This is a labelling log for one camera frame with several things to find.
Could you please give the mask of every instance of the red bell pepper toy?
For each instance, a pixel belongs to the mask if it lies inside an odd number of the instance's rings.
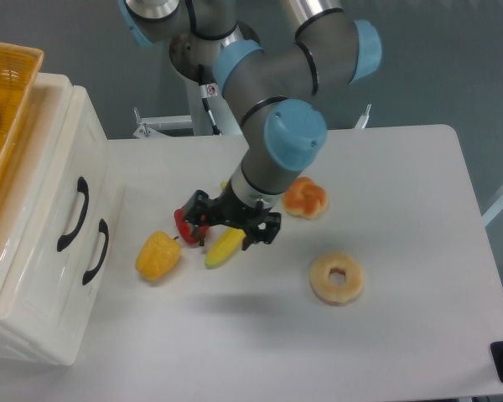
[[[176,209],[174,212],[175,224],[177,225],[177,229],[184,241],[190,243],[191,245],[196,243],[200,243],[201,246],[205,245],[204,239],[209,231],[209,226],[195,227],[194,225],[185,222],[183,217],[183,209]]]

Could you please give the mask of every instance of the orange bread toy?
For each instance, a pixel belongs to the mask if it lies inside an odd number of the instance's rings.
[[[328,207],[328,195],[310,178],[297,178],[282,198],[285,210],[294,216],[315,219]]]

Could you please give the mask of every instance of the light blue joint cap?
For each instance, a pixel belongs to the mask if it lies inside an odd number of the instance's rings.
[[[253,40],[237,40],[223,48],[212,68],[216,83],[221,88],[222,95],[224,94],[226,82],[233,70],[245,57],[247,57],[247,55],[257,51],[263,50],[262,47]]]
[[[277,104],[265,122],[265,144],[282,168],[301,172],[309,166],[326,142],[328,128],[322,115],[303,100],[287,99]]]
[[[142,47],[151,46],[153,42],[147,39],[140,28],[137,27],[136,23],[131,17],[131,14],[128,12],[127,6],[125,5],[125,0],[117,0],[117,4],[119,4],[121,14],[123,18],[125,18],[127,26],[131,31],[132,37],[136,40],[136,43]]]
[[[354,21],[354,24],[358,29],[359,46],[358,65],[352,81],[374,73],[382,59],[382,43],[376,28],[369,21],[362,19]]]

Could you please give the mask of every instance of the black drawer handle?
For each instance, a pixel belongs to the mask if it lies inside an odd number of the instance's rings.
[[[92,270],[86,271],[84,273],[84,276],[82,277],[82,285],[87,285],[90,283],[93,278],[95,278],[95,275],[99,272],[99,270],[102,267],[102,263],[104,262],[104,259],[106,258],[106,253],[108,251],[108,239],[109,239],[109,234],[108,234],[108,225],[106,224],[104,219],[101,219],[99,221],[99,232],[104,234],[104,245],[102,246],[102,252],[101,252],[101,258],[99,258],[99,262],[97,263],[96,267],[93,268]]]
[[[90,192],[87,188],[87,181],[80,176],[78,178],[78,183],[76,184],[76,191],[84,194],[84,205],[82,205],[82,210],[80,211],[80,216],[78,217],[78,222],[76,223],[76,227],[72,232],[68,234],[63,234],[58,239],[58,252],[63,251],[73,242],[75,237],[79,234],[80,228],[84,224],[87,215],[87,206],[90,203]]]

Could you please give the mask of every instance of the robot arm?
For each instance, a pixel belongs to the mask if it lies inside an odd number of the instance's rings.
[[[194,8],[205,6],[201,8],[205,21],[213,18],[208,17],[209,4],[234,7],[229,0],[185,3],[193,3]],[[184,218],[198,227],[224,224],[243,229],[244,248],[272,243],[281,228],[281,215],[271,212],[272,207],[325,143],[324,119],[306,101],[320,90],[339,88],[372,73],[381,60],[374,27],[366,21],[352,23],[338,0],[282,0],[282,4],[295,44],[281,54],[265,54],[258,43],[249,40],[210,39],[217,41],[219,54],[208,67],[249,150],[220,196],[211,199],[196,191],[184,206]],[[180,15],[179,6],[171,14],[173,18]],[[229,14],[222,18],[223,28],[231,25],[227,23]],[[214,21],[202,26],[209,26],[213,33]],[[233,32],[226,31],[226,38]]]
[[[118,0],[138,44],[149,46],[191,32],[223,39],[236,29],[236,0]]]

